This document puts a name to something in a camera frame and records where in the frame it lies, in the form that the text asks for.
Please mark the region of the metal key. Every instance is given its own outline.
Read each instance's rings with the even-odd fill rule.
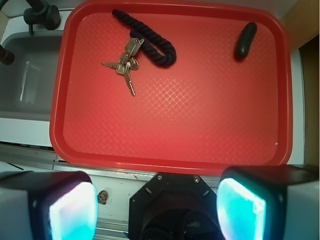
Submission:
[[[125,46],[125,52],[123,52],[118,60],[118,62],[108,62],[103,61],[101,64],[115,69],[117,74],[124,75],[125,82],[130,89],[133,96],[136,96],[134,85],[131,81],[129,75],[129,70],[137,70],[139,67],[138,61],[134,58],[140,49],[141,45],[144,43],[144,39],[130,38],[129,42]]]
[[[129,62],[130,62],[130,69],[131,70],[137,70],[138,69],[139,63],[133,56],[130,58]],[[116,70],[120,66],[119,62],[111,62],[111,61],[103,61],[103,62],[101,62],[101,64],[106,66],[106,67],[113,68],[113,69],[116,69]]]
[[[129,75],[129,69],[130,69],[130,62],[127,62],[125,66],[124,79],[128,88],[130,89],[132,96],[136,96],[136,93],[134,90],[134,84],[132,83],[131,77]]]

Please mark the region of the light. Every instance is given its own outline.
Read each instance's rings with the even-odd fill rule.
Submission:
[[[97,190],[82,182],[49,208],[52,240],[90,240],[98,218]]]
[[[232,178],[223,179],[217,191],[217,215],[227,240],[262,240],[266,201]]]

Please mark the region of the navy rope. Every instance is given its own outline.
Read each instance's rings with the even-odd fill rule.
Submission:
[[[114,15],[124,24],[133,28],[133,30],[130,32],[131,37],[144,39],[141,49],[155,64],[168,67],[175,63],[177,59],[177,53],[171,42],[164,39],[143,22],[138,21],[123,11],[114,9],[112,11],[112,15]],[[164,53],[164,55],[161,55],[150,43],[157,46]]]

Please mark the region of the black handle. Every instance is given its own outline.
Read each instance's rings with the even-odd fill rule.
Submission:
[[[257,32],[257,24],[249,22],[243,29],[236,45],[235,55],[239,59],[244,59],[248,56],[251,43]]]

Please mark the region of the screw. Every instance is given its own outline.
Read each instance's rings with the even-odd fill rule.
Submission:
[[[200,181],[200,178],[198,176],[195,176],[193,180],[195,183],[198,183]]]

